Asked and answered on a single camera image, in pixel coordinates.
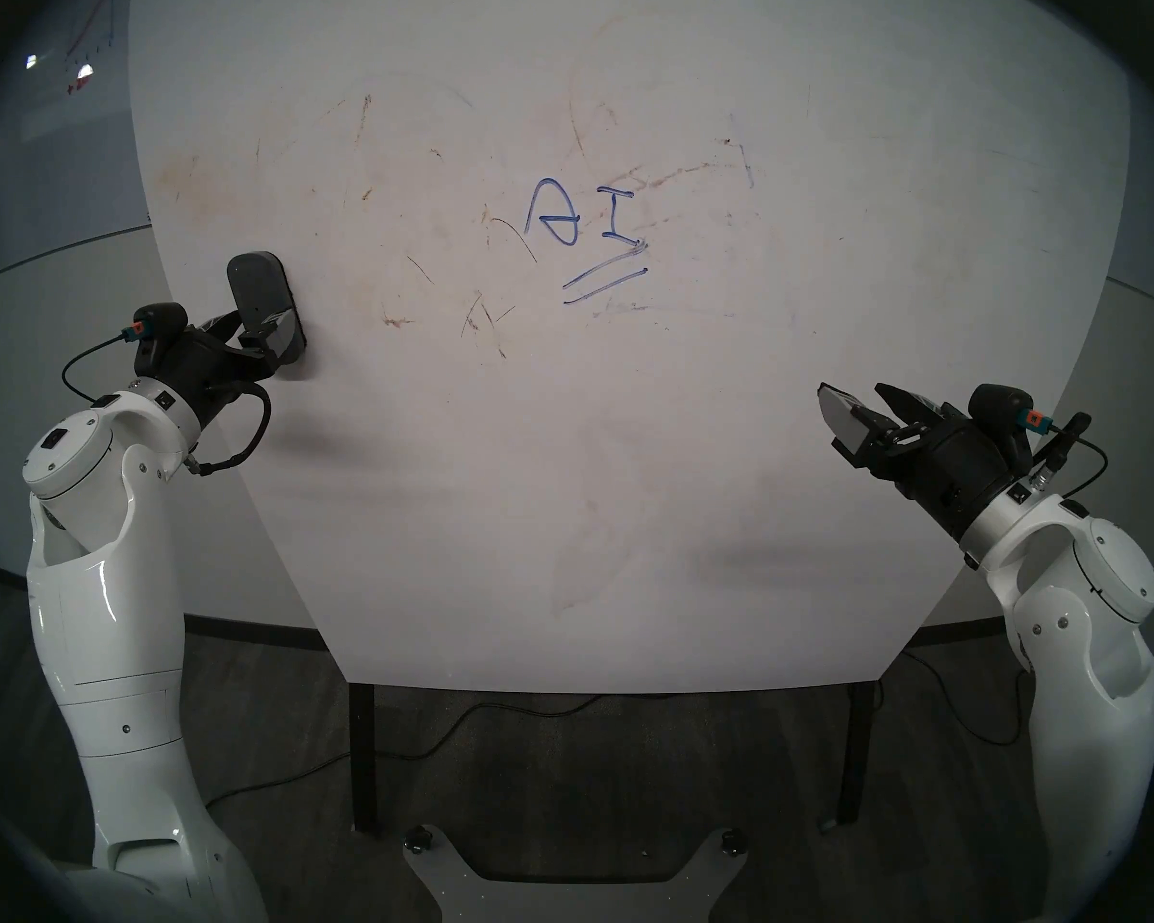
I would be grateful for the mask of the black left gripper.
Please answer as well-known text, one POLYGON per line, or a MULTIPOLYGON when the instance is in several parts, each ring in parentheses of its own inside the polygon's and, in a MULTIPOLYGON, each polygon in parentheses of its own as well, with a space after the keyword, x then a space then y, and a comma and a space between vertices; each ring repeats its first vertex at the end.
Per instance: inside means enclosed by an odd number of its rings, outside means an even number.
POLYGON ((267 317, 258 327, 247 327, 238 335, 242 348, 217 337, 235 336, 240 329, 241 315, 237 310, 198 327, 183 327, 162 358, 159 382, 192 408, 201 429, 237 399, 237 383, 257 383, 271 376, 260 353, 273 360, 295 358, 294 317, 267 317))

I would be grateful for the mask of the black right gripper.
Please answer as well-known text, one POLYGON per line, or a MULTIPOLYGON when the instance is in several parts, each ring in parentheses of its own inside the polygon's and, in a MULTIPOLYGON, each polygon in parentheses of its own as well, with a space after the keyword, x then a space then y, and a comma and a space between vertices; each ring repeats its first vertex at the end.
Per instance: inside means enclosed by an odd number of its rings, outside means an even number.
POLYGON ((838 387, 819 384, 832 447, 854 468, 894 485, 961 543, 992 500, 1031 470, 1028 432, 1016 422, 988 428, 944 417, 926 396, 900 387, 876 384, 875 391, 900 426, 838 387))

